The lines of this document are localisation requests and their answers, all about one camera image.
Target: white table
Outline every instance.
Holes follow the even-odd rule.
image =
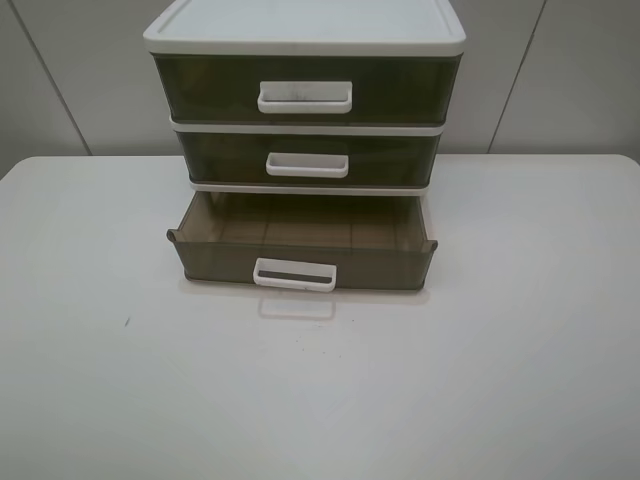
[[[0,182],[0,478],[640,478],[640,168],[440,156],[420,294],[189,283],[181,157]]]

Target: white drawer handle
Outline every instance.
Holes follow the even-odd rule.
[[[348,113],[351,82],[260,82],[262,113]]]
[[[284,273],[289,275],[305,275],[312,277],[330,278],[329,283],[291,280],[287,278],[263,277],[260,272]],[[320,263],[291,262],[288,260],[274,260],[272,258],[258,258],[253,269],[253,281],[263,287],[292,288],[294,290],[313,290],[315,292],[331,292],[336,288],[338,269],[335,265]]]
[[[344,178],[349,173],[347,155],[270,153],[267,173],[274,177]]]

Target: drawer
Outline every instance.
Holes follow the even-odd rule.
[[[460,62],[460,57],[154,57],[176,121],[310,125],[440,125]]]
[[[173,124],[197,189],[422,190],[442,128],[242,127]]]
[[[413,197],[197,192],[167,232],[190,280],[418,290],[437,242]]]
[[[144,37],[178,122],[364,126],[444,123],[465,41],[447,0],[178,0]]]

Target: brown translucent drawer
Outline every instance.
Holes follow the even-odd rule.
[[[225,186],[424,189],[440,141],[441,130],[434,131],[426,136],[177,135],[191,181],[217,185],[219,191]]]
[[[167,232],[190,280],[418,290],[437,242],[415,197],[197,192]]]
[[[177,122],[307,125],[442,125],[461,59],[153,56]]]

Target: white lid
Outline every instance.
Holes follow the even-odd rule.
[[[144,33],[151,53],[453,57],[448,0],[177,0]]]

